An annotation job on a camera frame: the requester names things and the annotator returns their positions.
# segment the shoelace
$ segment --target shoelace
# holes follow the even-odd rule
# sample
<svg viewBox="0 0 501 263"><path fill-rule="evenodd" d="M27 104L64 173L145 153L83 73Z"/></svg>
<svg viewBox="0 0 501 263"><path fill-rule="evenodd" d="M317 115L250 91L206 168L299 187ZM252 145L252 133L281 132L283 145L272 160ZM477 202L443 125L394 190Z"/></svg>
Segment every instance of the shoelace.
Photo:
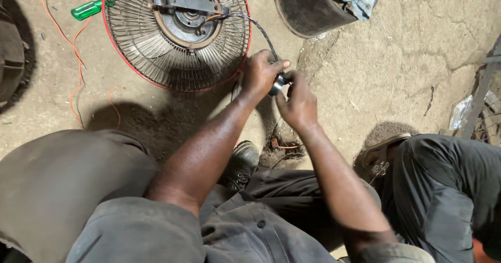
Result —
<svg viewBox="0 0 501 263"><path fill-rule="evenodd" d="M251 177L248 174L242 174L242 173L239 173L237 175L237 177L238 178L236 181L233 179L230 179L230 178L229 178L229 180L235 185L237 191L241 192L241 191L245 190Z"/></svg>

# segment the black bucket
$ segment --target black bucket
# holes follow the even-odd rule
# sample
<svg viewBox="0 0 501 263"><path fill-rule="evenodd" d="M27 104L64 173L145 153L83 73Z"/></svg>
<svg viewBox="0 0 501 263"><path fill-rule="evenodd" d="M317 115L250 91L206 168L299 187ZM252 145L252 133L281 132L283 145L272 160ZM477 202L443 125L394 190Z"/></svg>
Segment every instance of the black bucket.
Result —
<svg viewBox="0 0 501 263"><path fill-rule="evenodd" d="M275 4L285 26L306 39L357 20L333 0L275 0Z"/></svg>

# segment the concrete floor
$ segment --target concrete floor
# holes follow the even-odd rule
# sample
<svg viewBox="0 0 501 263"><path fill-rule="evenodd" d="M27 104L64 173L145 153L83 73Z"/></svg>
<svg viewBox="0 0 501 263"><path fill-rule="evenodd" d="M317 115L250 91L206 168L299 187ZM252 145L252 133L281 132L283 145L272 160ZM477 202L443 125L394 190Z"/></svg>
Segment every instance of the concrete floor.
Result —
<svg viewBox="0 0 501 263"><path fill-rule="evenodd" d="M273 0L248 1L278 54L290 59L292 68L307 72L319 99L320 123L349 162L371 139L399 129L436 133L445 128L452 106L471 92L478 63L501 31L499 0L379 0L369 21L303 40L285 28ZM31 46L31 78L19 101L0 111L0 158L42 135L80 128L69 105L78 84L71 47L40 0L16 2L31 31L24 36ZM69 10L83 0L48 2L66 35L73 37L83 23ZM263 36L253 32L251 54L267 48ZM229 102L231 84L184 94L141 79L116 53L100 14L82 32L77 47L87 65L86 85L78 96L84 124L92 130L115 127L107 91L123 86L112 93L122 114L120 128L143 140L159 160ZM431 86L433 104L423 117ZM277 120L274 103L264 101L250 116L241 140L264 146ZM305 159L299 167L311 165Z"/></svg>

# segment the metal wire grille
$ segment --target metal wire grille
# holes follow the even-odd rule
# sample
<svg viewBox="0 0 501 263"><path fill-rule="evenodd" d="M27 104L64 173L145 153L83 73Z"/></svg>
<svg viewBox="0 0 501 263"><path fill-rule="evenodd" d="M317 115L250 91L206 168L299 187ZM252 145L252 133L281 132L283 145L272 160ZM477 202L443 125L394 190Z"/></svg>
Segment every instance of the metal wire grille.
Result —
<svg viewBox="0 0 501 263"><path fill-rule="evenodd" d="M247 54L250 23L227 19L208 46L188 51L170 41L156 24L151 0L115 0L103 10L111 40L125 61L154 84L181 92L206 91L229 80ZM220 0L230 13L249 15L246 0Z"/></svg>

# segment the metal bracket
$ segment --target metal bracket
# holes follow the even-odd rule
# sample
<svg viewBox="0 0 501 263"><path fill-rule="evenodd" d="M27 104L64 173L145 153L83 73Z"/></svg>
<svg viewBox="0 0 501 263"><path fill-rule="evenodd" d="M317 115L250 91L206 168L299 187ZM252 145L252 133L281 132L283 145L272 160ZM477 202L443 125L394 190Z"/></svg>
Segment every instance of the metal bracket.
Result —
<svg viewBox="0 0 501 263"><path fill-rule="evenodd" d="M222 4L204 0L153 0L153 4L161 7L180 7L216 14L228 14L229 8Z"/></svg>

